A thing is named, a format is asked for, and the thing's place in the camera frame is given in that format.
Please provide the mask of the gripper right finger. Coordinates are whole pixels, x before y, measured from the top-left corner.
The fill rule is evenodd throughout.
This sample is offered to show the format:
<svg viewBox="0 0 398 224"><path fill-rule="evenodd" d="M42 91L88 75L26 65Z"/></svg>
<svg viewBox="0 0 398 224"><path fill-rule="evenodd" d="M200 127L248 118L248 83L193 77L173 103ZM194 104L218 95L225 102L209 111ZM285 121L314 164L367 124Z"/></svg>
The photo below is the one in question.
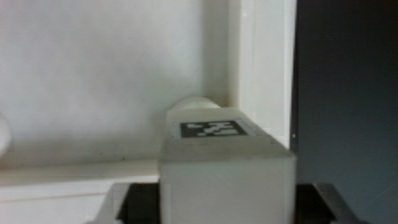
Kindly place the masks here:
<svg viewBox="0 0 398 224"><path fill-rule="evenodd" d="M360 219L333 184L298 185L296 224L369 224Z"/></svg>

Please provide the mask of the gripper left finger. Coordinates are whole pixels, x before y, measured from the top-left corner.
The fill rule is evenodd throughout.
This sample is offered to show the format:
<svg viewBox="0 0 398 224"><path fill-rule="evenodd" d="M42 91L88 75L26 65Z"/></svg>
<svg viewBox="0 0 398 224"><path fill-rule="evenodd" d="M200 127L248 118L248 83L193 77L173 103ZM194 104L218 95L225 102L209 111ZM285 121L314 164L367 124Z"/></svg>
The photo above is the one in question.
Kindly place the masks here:
<svg viewBox="0 0 398 224"><path fill-rule="evenodd" d="M116 183L111 187L95 220L88 224L125 224L120 218L131 184Z"/></svg>

